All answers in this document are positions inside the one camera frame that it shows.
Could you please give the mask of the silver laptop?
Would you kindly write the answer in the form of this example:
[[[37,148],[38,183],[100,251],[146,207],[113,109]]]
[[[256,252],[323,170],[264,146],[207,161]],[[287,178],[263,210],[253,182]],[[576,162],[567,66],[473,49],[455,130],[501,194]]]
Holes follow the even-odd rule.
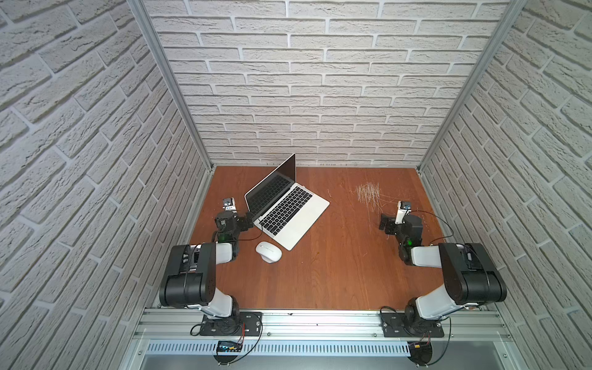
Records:
[[[330,202],[296,181],[296,155],[291,154],[245,194],[254,225],[291,251]]]

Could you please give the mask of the white wireless mouse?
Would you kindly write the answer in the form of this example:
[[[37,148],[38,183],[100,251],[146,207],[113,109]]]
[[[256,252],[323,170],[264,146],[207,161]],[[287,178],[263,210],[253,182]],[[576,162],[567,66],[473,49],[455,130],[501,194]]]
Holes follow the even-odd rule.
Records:
[[[269,264],[274,264],[282,258],[282,250],[266,241],[259,243],[255,250],[262,260]]]

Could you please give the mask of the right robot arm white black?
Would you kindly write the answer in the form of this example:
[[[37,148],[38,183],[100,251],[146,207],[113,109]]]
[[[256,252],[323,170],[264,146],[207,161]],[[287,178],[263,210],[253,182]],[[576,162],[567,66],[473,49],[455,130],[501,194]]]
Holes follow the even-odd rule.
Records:
[[[443,284],[405,307],[407,325],[437,322],[453,312],[507,298],[507,285],[480,243],[421,245],[422,219],[381,215],[379,230],[396,236],[399,257],[406,265],[439,268]]]

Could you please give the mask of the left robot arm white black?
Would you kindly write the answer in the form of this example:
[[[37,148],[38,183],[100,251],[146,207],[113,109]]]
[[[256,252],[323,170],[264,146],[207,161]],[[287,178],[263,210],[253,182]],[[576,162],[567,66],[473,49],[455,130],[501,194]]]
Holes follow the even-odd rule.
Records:
[[[223,211],[215,218],[214,240],[171,248],[160,283],[161,305],[202,311],[209,319],[237,321],[236,299],[216,285],[217,265],[233,262],[239,253],[239,237],[254,226],[253,215]]]

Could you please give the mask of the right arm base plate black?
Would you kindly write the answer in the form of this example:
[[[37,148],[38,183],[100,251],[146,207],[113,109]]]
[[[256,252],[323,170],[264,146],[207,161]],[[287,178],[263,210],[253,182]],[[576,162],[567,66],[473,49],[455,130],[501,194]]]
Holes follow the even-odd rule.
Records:
[[[385,338],[441,339],[444,331],[441,322],[425,319],[408,319],[404,313],[382,312],[379,314]]]

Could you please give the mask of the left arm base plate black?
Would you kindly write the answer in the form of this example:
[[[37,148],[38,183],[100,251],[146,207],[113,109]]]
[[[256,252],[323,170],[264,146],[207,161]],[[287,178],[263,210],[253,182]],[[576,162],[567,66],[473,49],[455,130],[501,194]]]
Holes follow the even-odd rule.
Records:
[[[246,336],[258,337],[261,334],[264,314],[260,311],[240,311],[238,316],[223,319],[204,317],[200,323],[201,336]]]

